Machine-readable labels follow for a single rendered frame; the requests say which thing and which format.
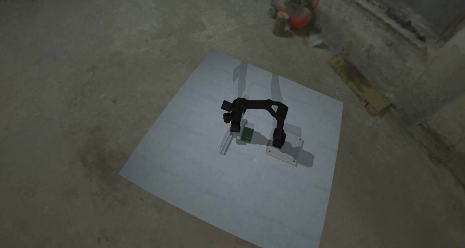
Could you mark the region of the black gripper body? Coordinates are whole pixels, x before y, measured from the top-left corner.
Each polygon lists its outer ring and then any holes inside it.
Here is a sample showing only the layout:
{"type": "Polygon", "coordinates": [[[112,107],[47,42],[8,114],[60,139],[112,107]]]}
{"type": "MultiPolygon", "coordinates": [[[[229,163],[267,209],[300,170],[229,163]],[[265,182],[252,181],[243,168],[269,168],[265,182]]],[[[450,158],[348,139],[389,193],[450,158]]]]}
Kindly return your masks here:
{"type": "Polygon", "coordinates": [[[239,132],[240,132],[240,125],[239,125],[239,123],[240,123],[240,120],[241,120],[241,118],[242,118],[242,115],[239,116],[239,117],[237,117],[237,116],[234,116],[234,114],[232,114],[232,117],[234,118],[234,123],[233,123],[233,125],[231,125],[230,131],[231,131],[231,132],[237,132],[237,133],[239,133],[239,132]]]}

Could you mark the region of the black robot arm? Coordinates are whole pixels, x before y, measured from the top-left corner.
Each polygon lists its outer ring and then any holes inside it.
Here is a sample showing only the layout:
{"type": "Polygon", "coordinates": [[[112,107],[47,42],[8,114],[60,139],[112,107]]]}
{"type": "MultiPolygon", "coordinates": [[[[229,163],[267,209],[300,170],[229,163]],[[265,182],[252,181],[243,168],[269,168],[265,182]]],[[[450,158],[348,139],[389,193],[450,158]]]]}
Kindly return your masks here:
{"type": "Polygon", "coordinates": [[[283,130],[283,126],[286,114],[288,112],[288,107],[281,102],[273,101],[271,99],[246,100],[245,98],[237,98],[233,101],[233,103],[224,100],[221,109],[229,112],[223,114],[225,123],[230,123],[231,121],[233,122],[233,114],[234,116],[239,117],[242,115],[242,113],[244,114],[247,109],[265,109],[269,111],[269,113],[277,120],[277,128],[275,128],[274,131],[274,141],[272,146],[281,149],[281,147],[284,145],[286,133],[283,130]],[[278,106],[277,112],[273,110],[272,105],[278,106]]]}

